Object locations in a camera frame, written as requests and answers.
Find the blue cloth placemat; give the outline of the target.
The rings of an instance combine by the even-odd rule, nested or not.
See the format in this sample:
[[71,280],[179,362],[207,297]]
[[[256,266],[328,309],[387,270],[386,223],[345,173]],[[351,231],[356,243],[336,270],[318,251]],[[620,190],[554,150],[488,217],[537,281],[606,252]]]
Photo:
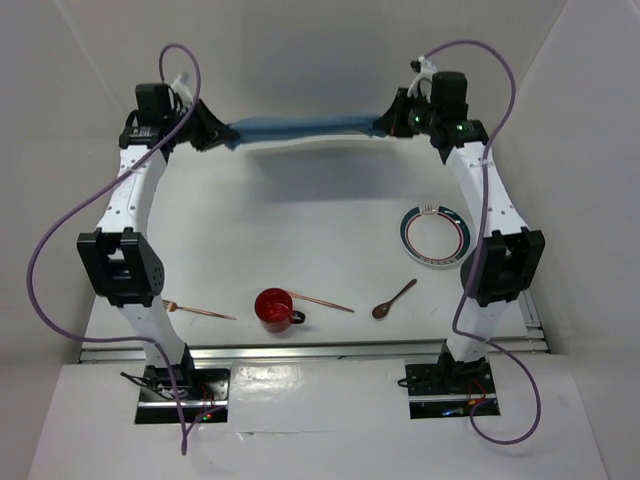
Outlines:
[[229,127],[239,134],[235,140],[225,140],[223,145],[233,151],[237,147],[267,141],[288,141],[305,137],[327,135],[363,134],[369,137],[385,137],[386,133],[374,127],[375,115],[333,115],[307,118],[251,117]]

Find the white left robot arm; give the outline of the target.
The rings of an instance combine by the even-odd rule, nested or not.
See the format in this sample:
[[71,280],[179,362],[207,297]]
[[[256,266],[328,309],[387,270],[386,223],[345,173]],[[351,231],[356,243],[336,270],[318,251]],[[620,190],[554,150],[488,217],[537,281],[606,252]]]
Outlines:
[[135,96],[137,108],[118,139],[120,182],[95,230],[80,234],[76,246],[95,293],[143,338],[145,384],[184,399],[196,390],[198,376],[161,299],[166,275],[147,239],[149,216],[176,145],[206,151],[238,136],[193,97],[183,78],[139,84]]

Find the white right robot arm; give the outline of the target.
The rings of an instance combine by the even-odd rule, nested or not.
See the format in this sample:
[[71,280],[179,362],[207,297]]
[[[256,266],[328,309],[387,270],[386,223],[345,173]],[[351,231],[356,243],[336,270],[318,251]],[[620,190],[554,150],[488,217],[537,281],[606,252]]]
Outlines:
[[506,191],[493,136],[468,117],[467,86],[459,72],[420,73],[374,123],[391,137],[429,137],[462,191],[477,235],[460,268],[463,297],[437,362],[436,379],[448,392],[481,374],[490,340],[509,305],[529,288],[545,247],[543,233],[528,227]]

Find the white plate with green rim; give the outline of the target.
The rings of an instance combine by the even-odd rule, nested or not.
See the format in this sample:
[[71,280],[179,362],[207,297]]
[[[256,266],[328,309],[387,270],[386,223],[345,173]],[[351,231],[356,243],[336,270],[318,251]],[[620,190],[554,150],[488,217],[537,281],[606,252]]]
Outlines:
[[430,268],[449,268],[463,261],[472,246],[471,233],[457,212],[441,205],[413,207],[399,225],[406,253]]

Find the copper fork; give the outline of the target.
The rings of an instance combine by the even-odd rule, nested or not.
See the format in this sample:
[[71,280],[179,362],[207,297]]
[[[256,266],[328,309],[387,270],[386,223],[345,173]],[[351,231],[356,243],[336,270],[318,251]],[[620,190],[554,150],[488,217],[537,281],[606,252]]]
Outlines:
[[163,305],[165,307],[165,310],[167,312],[185,311],[185,312],[189,312],[189,313],[193,313],[193,314],[197,314],[197,315],[208,316],[208,317],[213,317],[213,318],[219,318],[219,319],[225,319],[225,320],[231,320],[231,321],[235,321],[236,320],[236,317],[233,317],[233,316],[220,314],[220,313],[217,313],[217,312],[204,310],[204,309],[181,306],[181,305],[177,304],[176,302],[170,301],[170,300],[163,299],[162,303],[163,303]]

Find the copper knife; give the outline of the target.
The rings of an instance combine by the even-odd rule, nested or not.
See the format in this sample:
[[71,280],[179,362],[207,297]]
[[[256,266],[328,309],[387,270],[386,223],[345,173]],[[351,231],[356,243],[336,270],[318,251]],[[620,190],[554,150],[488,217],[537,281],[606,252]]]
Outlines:
[[343,311],[343,312],[347,312],[347,313],[355,313],[355,310],[343,306],[343,305],[339,305],[333,302],[329,302],[326,300],[322,300],[319,298],[315,298],[315,297],[310,297],[310,296],[306,296],[306,295],[302,295],[293,291],[287,291],[287,293],[294,299],[299,299],[299,300],[304,300],[304,301],[308,301],[317,305],[321,305],[324,307],[328,307],[331,309],[335,309],[335,310],[339,310],[339,311]]

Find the red mug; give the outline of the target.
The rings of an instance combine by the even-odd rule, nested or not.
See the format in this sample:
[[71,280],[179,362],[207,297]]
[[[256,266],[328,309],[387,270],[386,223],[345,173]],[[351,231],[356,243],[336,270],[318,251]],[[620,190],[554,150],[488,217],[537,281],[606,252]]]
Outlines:
[[260,292],[254,302],[254,312],[263,328],[272,334],[283,333],[292,325],[306,321],[306,315],[294,308],[292,296],[280,288]]

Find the copper spoon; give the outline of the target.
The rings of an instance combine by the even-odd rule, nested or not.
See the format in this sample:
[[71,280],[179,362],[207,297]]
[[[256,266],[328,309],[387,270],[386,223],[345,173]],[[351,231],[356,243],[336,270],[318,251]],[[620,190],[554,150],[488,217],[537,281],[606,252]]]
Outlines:
[[418,280],[416,278],[411,279],[394,297],[392,297],[386,302],[383,302],[375,306],[371,311],[372,317],[376,320],[384,319],[389,314],[394,303],[400,297],[402,297],[406,292],[408,292],[411,288],[413,288],[417,283],[418,283]]

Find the aluminium right side rail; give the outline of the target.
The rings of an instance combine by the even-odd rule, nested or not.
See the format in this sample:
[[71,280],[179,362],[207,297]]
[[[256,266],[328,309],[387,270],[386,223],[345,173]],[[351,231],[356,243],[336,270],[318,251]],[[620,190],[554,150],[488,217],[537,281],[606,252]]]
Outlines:
[[525,290],[521,293],[518,302],[527,331],[527,340],[532,345],[532,349],[547,352],[548,343],[531,292]]

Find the aluminium table edge rail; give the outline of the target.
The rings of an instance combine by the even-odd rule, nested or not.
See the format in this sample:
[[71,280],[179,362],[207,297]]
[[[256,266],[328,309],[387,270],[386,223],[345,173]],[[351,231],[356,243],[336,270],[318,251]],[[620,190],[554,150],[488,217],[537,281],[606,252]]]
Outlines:
[[[513,353],[548,353],[547,342],[542,338],[516,340],[498,340],[506,350]],[[236,360],[276,360],[296,361],[312,359],[347,359],[347,358],[386,358],[386,357],[423,357],[437,356],[441,344],[436,342],[401,342],[401,343],[365,343],[335,344],[319,346],[291,347],[234,347],[234,348],[191,348],[191,355],[196,363],[223,362]],[[98,363],[134,363],[144,362],[144,352],[140,349],[116,350],[83,350],[79,362],[82,364]]]

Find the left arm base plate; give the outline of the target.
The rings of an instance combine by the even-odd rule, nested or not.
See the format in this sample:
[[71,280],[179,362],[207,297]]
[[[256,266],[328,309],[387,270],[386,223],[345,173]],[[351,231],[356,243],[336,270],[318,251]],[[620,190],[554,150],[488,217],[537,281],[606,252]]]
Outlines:
[[[174,392],[170,385],[152,386],[144,377],[131,377],[139,387],[134,423],[137,425],[178,424]],[[231,383],[231,369],[204,368],[194,373],[191,387],[179,388],[185,422],[197,418],[203,424],[226,423]]]

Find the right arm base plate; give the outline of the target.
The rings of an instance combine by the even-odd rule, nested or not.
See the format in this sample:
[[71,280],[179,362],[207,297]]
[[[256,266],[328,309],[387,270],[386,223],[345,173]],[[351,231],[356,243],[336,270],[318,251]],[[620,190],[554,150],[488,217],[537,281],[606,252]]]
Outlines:
[[485,363],[478,373],[446,383],[435,364],[407,364],[397,381],[408,394],[412,420],[499,416],[500,407],[491,368]]

